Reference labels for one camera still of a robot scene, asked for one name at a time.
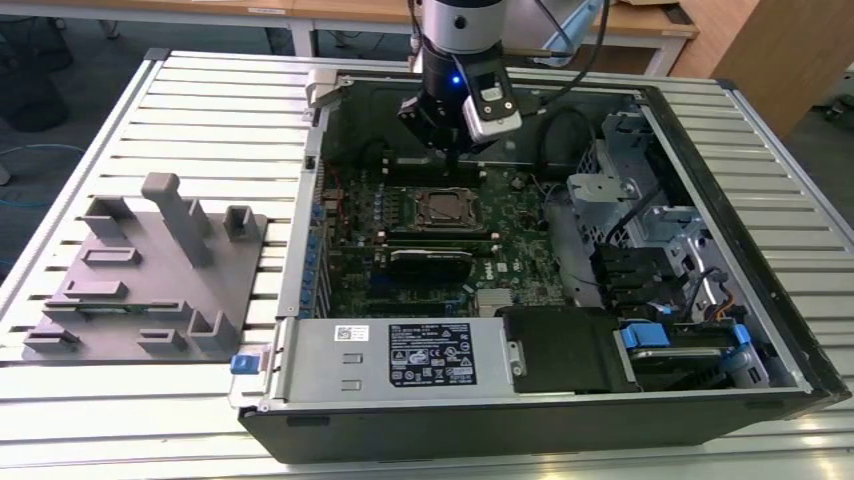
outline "table leg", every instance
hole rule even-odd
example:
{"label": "table leg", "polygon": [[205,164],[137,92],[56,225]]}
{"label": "table leg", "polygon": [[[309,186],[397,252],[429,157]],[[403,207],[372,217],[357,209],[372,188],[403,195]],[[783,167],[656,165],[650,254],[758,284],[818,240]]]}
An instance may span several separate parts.
{"label": "table leg", "polygon": [[655,55],[650,60],[650,64],[646,67],[644,75],[652,77],[666,77],[670,75],[679,53],[684,47],[686,39],[680,37],[671,37],[663,40],[660,48],[655,50]]}
{"label": "table leg", "polygon": [[293,51],[297,57],[317,56],[317,35],[311,21],[291,20]]}
{"label": "table leg", "polygon": [[117,20],[99,20],[97,25],[101,27],[101,32],[104,32],[104,37],[108,40],[115,40],[119,38],[119,21]]}

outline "aluminum table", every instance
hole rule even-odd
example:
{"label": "aluminum table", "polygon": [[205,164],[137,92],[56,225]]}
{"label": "aluminum table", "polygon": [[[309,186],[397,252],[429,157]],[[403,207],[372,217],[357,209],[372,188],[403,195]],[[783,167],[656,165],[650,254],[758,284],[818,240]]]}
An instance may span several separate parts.
{"label": "aluminum table", "polygon": [[[243,349],[271,340],[309,123],[307,72],[403,71],[397,62],[152,52],[0,288],[0,362],[20,358],[88,228],[92,195],[139,192],[149,171],[183,177],[207,212],[239,200],[265,214]],[[512,70],[516,78],[571,72]],[[591,75],[655,83],[840,373],[854,378],[852,232],[736,90],[711,80]],[[152,209],[141,198],[135,209]],[[259,395],[227,365],[0,368],[0,477],[632,479],[854,478],[854,400],[756,424],[698,447],[427,462],[276,463],[233,406]]]}

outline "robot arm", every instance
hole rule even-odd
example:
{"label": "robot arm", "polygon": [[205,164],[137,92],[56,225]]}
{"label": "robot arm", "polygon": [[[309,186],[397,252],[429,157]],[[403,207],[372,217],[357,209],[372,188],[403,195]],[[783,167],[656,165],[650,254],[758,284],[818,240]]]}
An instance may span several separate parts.
{"label": "robot arm", "polygon": [[[451,167],[460,154],[479,152],[522,126],[502,61],[508,1],[421,1],[421,91],[403,102],[397,117],[424,146],[442,152]],[[587,22],[572,23],[580,35],[598,11],[584,13],[590,4],[600,6],[602,0],[584,0],[582,15],[572,15]]]}

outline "barcode sticker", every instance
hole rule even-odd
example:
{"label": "barcode sticker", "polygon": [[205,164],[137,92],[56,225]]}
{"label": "barcode sticker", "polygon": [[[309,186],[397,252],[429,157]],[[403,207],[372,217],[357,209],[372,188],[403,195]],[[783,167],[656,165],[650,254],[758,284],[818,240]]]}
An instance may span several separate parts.
{"label": "barcode sticker", "polygon": [[367,325],[335,325],[336,342],[367,342],[368,334]]}
{"label": "barcode sticker", "polygon": [[267,13],[269,15],[284,15],[284,10],[280,8],[247,8],[249,13]]}

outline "motherboard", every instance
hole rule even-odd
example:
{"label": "motherboard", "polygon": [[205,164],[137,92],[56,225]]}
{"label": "motherboard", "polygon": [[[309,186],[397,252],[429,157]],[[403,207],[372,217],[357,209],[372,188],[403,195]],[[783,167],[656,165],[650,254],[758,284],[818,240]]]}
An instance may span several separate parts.
{"label": "motherboard", "polygon": [[463,187],[329,169],[331,317],[494,316],[504,306],[566,303],[548,191],[512,167],[468,173]]}

